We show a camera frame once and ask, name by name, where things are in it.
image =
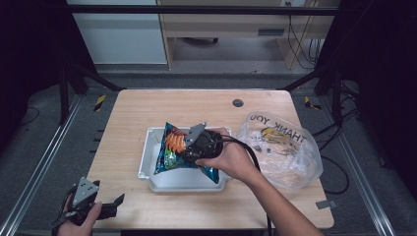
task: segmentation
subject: clear plastic bag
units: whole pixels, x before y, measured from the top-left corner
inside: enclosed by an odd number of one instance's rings
[[[249,113],[236,138],[255,151],[261,171],[278,187],[298,190],[323,173],[313,136],[275,114]]]

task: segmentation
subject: snack bag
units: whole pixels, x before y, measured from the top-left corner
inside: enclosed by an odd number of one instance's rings
[[[301,189],[323,173],[312,135],[270,112],[249,113],[237,139],[256,151],[261,171],[279,187]]]
[[[170,123],[166,123],[153,174],[178,168],[199,168],[210,180],[218,184],[218,169],[199,166],[194,161],[181,157],[181,154],[186,150],[186,137],[187,133]]]

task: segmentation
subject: floor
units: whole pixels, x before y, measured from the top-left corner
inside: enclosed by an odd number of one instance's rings
[[[309,50],[309,42],[304,49]],[[132,88],[204,88],[204,89],[279,89],[297,81],[312,69],[305,58],[294,69],[285,68],[276,53],[274,40],[220,38],[179,40],[171,70],[162,66],[110,69],[98,65],[103,78],[119,86]],[[9,148],[0,158],[1,235],[49,235],[49,222],[57,213],[65,192],[85,176],[98,148],[117,92],[86,79],[89,92],[74,95],[74,105],[66,124],[60,118],[58,87],[48,88],[30,99],[28,114]],[[291,92],[301,124],[312,134],[332,123],[329,94],[315,96],[312,80]],[[350,89],[354,83],[345,82]],[[99,112],[93,111],[97,99],[105,94]],[[322,109],[307,107],[311,104]],[[343,114],[355,109],[347,95]],[[392,169],[381,168],[369,135],[354,113],[322,155],[325,172],[321,177],[328,200],[337,203],[331,209],[335,225],[324,229],[327,235],[417,235],[417,203],[407,193]],[[317,137],[319,147],[334,134],[334,129]],[[96,230],[94,235],[119,235],[117,230]]]

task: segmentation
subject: wooden table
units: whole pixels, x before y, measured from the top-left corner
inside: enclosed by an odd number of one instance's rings
[[[232,104],[244,102],[242,107]],[[266,213],[249,188],[229,180],[215,193],[155,193],[138,178],[149,127],[170,122],[190,127],[208,122],[230,127],[232,135],[249,112],[265,110],[300,124],[290,94],[283,90],[127,89],[120,92],[88,179],[100,180],[97,200],[111,203],[125,193],[117,217],[100,220],[97,228],[117,229],[261,229],[267,228]],[[316,202],[326,196],[320,180],[291,192],[280,190],[317,227],[333,226],[328,208]]]

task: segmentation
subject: white tray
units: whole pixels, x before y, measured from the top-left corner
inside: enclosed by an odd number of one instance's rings
[[[188,133],[188,128],[180,128]],[[219,192],[222,191],[227,179],[221,170],[219,180],[215,184],[200,169],[178,168],[154,175],[156,160],[160,151],[160,143],[165,128],[148,128],[138,177],[148,180],[154,192]]]

